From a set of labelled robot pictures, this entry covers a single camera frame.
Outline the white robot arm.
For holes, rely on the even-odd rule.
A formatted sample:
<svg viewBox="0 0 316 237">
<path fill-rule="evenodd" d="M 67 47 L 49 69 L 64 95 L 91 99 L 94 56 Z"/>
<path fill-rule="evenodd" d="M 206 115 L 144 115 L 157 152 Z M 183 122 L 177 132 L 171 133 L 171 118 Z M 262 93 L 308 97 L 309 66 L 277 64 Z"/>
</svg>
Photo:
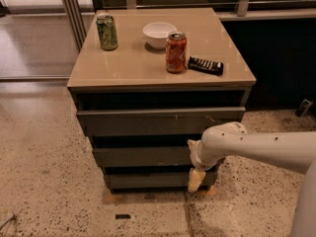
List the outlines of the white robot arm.
<svg viewBox="0 0 316 237">
<path fill-rule="evenodd" d="M 205 172 L 226 156 L 240 156 L 305 175 L 293 217 L 291 237 L 316 237 L 316 132 L 249 133 L 237 121 L 206 129 L 189 140 L 188 191 L 194 193 Z"/>
</svg>

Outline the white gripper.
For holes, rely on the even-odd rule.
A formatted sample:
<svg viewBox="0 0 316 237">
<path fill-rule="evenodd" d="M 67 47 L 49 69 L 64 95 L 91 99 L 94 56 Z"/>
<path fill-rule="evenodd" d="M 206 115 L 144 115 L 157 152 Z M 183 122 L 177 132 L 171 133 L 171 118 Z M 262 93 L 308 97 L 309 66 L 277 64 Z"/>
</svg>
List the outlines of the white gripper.
<svg viewBox="0 0 316 237">
<path fill-rule="evenodd" d="M 189 139 L 187 143 L 190 149 L 191 162 L 195 166 L 189 172 L 188 192 L 195 193 L 205 178 L 205 171 L 217 164 L 217 158 L 203 146 L 200 140 Z"/>
</svg>

